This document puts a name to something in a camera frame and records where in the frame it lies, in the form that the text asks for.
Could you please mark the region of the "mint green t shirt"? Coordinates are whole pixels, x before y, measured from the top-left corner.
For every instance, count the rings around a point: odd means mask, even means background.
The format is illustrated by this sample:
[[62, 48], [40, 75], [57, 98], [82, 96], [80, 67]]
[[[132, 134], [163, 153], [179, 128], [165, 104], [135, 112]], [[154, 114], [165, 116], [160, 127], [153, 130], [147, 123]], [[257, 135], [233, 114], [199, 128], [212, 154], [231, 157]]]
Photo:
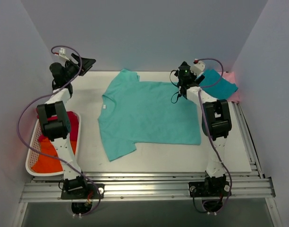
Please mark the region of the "mint green t shirt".
[[126, 69], [112, 80], [98, 118], [109, 161], [134, 152], [136, 143], [201, 144], [197, 106], [184, 98], [172, 103], [176, 91], [169, 82], [140, 81]]

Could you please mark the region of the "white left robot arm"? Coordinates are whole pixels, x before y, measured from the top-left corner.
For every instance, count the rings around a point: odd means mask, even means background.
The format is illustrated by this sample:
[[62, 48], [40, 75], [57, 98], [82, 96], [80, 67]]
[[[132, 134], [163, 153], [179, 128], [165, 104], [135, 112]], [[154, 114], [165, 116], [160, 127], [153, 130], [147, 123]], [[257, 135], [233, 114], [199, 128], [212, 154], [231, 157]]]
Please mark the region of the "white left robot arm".
[[77, 76], [85, 75], [96, 60], [74, 53], [71, 57], [73, 59], [67, 58], [64, 65], [58, 62], [50, 65], [53, 94], [47, 102], [38, 105], [36, 111], [42, 134], [50, 140], [57, 153], [56, 159], [61, 162], [63, 190], [72, 192], [77, 198], [84, 198], [89, 187], [70, 143], [71, 124], [65, 104], [73, 95], [71, 82]]

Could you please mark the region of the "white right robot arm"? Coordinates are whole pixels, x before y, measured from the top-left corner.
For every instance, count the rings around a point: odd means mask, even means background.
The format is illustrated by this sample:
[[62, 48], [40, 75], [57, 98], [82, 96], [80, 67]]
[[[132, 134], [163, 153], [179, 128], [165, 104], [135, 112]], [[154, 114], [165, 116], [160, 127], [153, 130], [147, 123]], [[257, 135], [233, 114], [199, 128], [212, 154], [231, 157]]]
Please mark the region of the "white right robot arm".
[[224, 153], [232, 123], [227, 100], [219, 100], [203, 91], [201, 84], [206, 78], [204, 69], [203, 61], [195, 60], [193, 66], [184, 61], [174, 75], [178, 78], [176, 84], [179, 89], [178, 97], [184, 97], [201, 107], [201, 131], [211, 145], [208, 149], [208, 163], [205, 171], [208, 180], [203, 183], [203, 189], [206, 194], [214, 195], [220, 190], [218, 180], [226, 181]]

